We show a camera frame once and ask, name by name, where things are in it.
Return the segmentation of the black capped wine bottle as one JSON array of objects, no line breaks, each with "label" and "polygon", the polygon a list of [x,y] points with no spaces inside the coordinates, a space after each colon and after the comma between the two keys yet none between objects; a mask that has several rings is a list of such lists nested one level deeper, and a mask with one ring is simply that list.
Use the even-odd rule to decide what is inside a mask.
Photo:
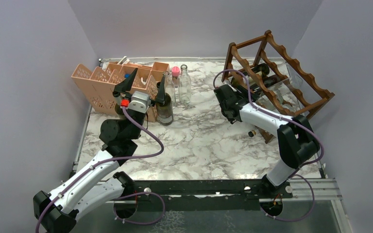
[{"label": "black capped wine bottle", "polygon": [[[262,63],[262,64],[259,64],[253,67],[252,72],[259,74],[262,78],[265,78],[270,73],[270,68],[268,67],[267,64]],[[248,75],[247,71],[244,70],[242,73],[247,77],[248,81],[250,82],[250,86],[256,84],[255,81],[252,79],[252,77]],[[239,86],[239,85],[246,86],[246,83],[244,79],[239,81],[236,78],[232,78],[231,85],[232,86]]]}]

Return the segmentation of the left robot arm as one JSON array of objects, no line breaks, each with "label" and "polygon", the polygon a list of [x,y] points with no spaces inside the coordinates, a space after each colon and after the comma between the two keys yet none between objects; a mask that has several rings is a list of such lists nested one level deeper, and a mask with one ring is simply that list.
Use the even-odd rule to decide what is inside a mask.
[{"label": "left robot arm", "polygon": [[101,125],[101,150],[80,171],[51,192],[38,192],[33,198],[37,218],[35,232],[41,226],[49,233],[68,233],[86,214],[112,199],[137,196],[134,181],[124,172],[99,185],[107,174],[127,160],[134,159],[141,132],[152,137],[161,147],[159,152],[146,155],[155,157],[164,151],[163,143],[145,127],[143,122],[149,107],[165,102],[165,77],[162,77],[155,99],[149,94],[130,90],[135,80],[135,69],[128,78],[115,85],[112,92],[122,109],[124,119],[108,119]]}]

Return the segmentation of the clear glass bottle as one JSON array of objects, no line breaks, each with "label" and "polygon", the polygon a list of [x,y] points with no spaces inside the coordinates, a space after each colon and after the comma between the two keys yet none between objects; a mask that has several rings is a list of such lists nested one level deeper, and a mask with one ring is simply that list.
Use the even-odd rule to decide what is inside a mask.
[{"label": "clear glass bottle", "polygon": [[[292,112],[300,110],[300,103],[283,81],[279,81],[273,86],[267,88],[275,93],[279,103],[283,106],[283,108],[288,109]],[[256,104],[260,106],[263,105],[263,107],[265,107],[266,109],[278,113],[278,110],[274,107],[272,102],[263,93],[260,95],[260,98],[256,101]]]},{"label": "clear glass bottle", "polygon": [[190,103],[191,99],[191,77],[188,73],[187,65],[180,66],[181,73],[179,76],[179,99],[182,103]]},{"label": "clear glass bottle", "polygon": [[164,71],[163,77],[165,78],[165,92],[169,94],[173,105],[176,104],[176,91],[172,81],[172,76],[169,71]]}]

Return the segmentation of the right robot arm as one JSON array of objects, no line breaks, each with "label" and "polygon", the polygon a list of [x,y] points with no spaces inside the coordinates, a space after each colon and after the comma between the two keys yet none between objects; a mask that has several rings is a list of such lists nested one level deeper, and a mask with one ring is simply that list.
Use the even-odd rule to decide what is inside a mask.
[{"label": "right robot arm", "polygon": [[257,126],[272,134],[278,140],[280,159],[261,179],[259,191],[272,198],[280,192],[281,186],[320,149],[306,117],[290,117],[250,103],[242,90],[234,90],[224,84],[214,89],[221,113],[234,123],[236,121]]}]

